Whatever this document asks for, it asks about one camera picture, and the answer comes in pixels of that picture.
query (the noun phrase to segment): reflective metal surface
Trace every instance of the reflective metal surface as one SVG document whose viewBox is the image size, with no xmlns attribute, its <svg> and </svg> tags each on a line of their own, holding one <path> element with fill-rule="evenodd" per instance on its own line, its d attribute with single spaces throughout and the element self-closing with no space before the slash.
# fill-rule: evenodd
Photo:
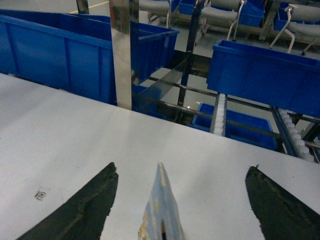
<svg viewBox="0 0 320 240">
<path fill-rule="evenodd" d="M 138 106 L 136 109 L 140 113 L 147 113 L 151 110 L 154 103 L 152 100 L 162 99 L 169 90 L 173 87 L 173 84 L 176 84 L 182 77 L 187 66 L 187 59 L 181 62 L 177 67 L 168 72 L 163 78 L 156 81 L 148 89 L 143 91 L 138 96 Z"/>
<path fill-rule="evenodd" d="M 89 14 L 88 0 L 76 0 L 79 14 Z"/>
<path fill-rule="evenodd" d="M 139 32 L 139 0 L 110 0 L 109 7 L 117 105 L 131 110 L 131 84 L 138 77 L 131 68 L 131 38 L 139 37 L 131 28 Z"/>
</svg>

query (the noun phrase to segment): sticker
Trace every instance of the sticker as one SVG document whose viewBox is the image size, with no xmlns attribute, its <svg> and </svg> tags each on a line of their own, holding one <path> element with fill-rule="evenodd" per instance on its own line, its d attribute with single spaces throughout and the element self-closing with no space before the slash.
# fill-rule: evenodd
<svg viewBox="0 0 320 240">
<path fill-rule="evenodd" d="M 50 192 L 49 188 L 41 186 L 36 192 L 34 198 L 42 202 L 49 192 Z"/>
</svg>

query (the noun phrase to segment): floor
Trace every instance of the floor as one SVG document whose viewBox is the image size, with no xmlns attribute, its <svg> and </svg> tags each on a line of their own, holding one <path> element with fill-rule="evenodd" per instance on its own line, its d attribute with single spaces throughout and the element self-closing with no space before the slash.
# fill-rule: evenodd
<svg viewBox="0 0 320 240">
<path fill-rule="evenodd" d="M 92 15 L 110 15 L 109 10 L 109 1 L 104 0 L 89 0 L 89 11 Z M 0 9 L 13 9 L 13 10 L 28 10 L 28 11 L 41 11 L 41 12 L 58 12 L 58 13 L 77 13 L 77 4 L 76 0 L 0 0 Z M 142 23 L 148 23 L 147 12 L 139 12 L 139 20 Z M 165 27 L 166 19 L 160 17 L 153 21 L 151 24 L 159 25 Z M 180 51 L 186 51 L 187 39 L 189 34 L 189 23 L 179 20 L 172 20 L 171 27 L 175 30 L 179 30 L 180 33 L 177 37 L 177 42 L 175 49 Z M 214 27 L 202 37 L 197 46 L 194 49 L 194 53 L 197 55 L 202 55 L 211 58 L 213 54 L 212 46 L 216 40 L 225 39 L 227 37 L 228 30 Z M 259 41 L 257 36 L 250 35 L 245 32 L 238 32 L 236 40 L 240 43 L 245 43 L 253 46 L 268 48 L 269 44 L 273 39 L 267 39 L 266 41 Z M 274 46 L 273 49 L 286 52 L 288 47 L 288 42 L 280 40 Z M 292 49 L 293 54 L 300 54 L 302 49 L 305 47 L 304 44 L 295 44 Z M 319 50 L 317 48 L 311 48 L 307 52 L 307 57 L 320 59 Z M 160 69 L 159 71 L 153 74 L 154 77 L 161 78 L 167 73 L 167 69 Z M 147 81 L 144 84 L 150 85 L 152 82 Z M 197 77 L 191 75 L 188 80 L 188 86 L 208 91 L 206 79 L 202 77 Z M 173 88 L 164 98 L 163 101 L 176 104 L 178 101 L 178 88 Z M 187 91 L 184 101 L 185 107 L 191 107 L 197 109 L 199 103 L 204 102 L 214 105 L 215 99 L 213 97 L 199 94 L 196 92 Z M 275 132 L 278 132 L 277 126 L 274 122 L 272 114 L 263 110 L 256 108 L 251 108 L 244 105 L 239 105 L 233 102 L 228 102 L 228 109 L 254 115 L 260 118 L 268 119 L 271 123 L 271 126 Z M 298 130 L 302 130 L 307 126 L 307 123 L 300 121 L 297 125 Z"/>
</svg>

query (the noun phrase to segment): white table surface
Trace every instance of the white table surface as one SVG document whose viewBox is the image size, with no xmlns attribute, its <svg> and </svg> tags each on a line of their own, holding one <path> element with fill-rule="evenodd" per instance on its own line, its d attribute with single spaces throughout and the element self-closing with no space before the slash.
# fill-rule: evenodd
<svg viewBox="0 0 320 240">
<path fill-rule="evenodd" d="M 101 239 L 136 240 L 164 163 L 187 240 L 264 239 L 245 185 L 259 169 L 320 213 L 320 165 L 0 75 L 0 239 L 13 240 L 108 163 L 118 189 Z M 49 188 L 43 201 L 38 188 Z"/>
</svg>

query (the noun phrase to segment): gray chair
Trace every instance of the gray chair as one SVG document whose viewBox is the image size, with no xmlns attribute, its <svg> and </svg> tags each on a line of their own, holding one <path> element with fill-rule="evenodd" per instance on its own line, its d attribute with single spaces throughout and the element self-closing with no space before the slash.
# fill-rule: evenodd
<svg viewBox="0 0 320 240">
<path fill-rule="evenodd" d="M 139 0 L 139 10 L 146 12 L 166 12 L 166 27 L 169 28 L 171 23 L 171 1 L 172 0 Z"/>
<path fill-rule="evenodd" d="M 229 28 L 227 40 L 229 40 L 231 31 L 233 26 L 235 25 L 235 30 L 233 34 L 233 40 L 236 38 L 237 29 L 238 29 L 238 22 L 242 7 L 247 2 L 247 0 L 211 0 L 207 6 L 205 6 L 201 11 L 201 18 L 203 19 L 202 29 L 201 29 L 201 36 L 205 35 L 205 32 L 208 29 L 207 20 L 217 20 L 222 22 L 229 22 L 231 26 Z"/>
<path fill-rule="evenodd" d="M 320 37 L 320 25 L 303 24 L 294 21 L 309 23 L 319 22 L 320 8 L 315 6 L 289 4 L 285 11 L 287 12 L 288 20 L 281 31 L 278 33 L 278 35 L 275 37 L 269 48 L 271 49 L 273 47 L 273 45 L 276 43 L 283 32 L 287 33 L 291 37 L 291 43 L 287 51 L 288 54 L 291 52 L 291 49 L 295 42 L 295 35 L 293 33 L 314 37 L 314 40 L 301 53 L 301 55 L 304 56 L 306 54 L 306 51 L 312 46 L 312 44 L 315 43 L 318 37 Z"/>
</svg>

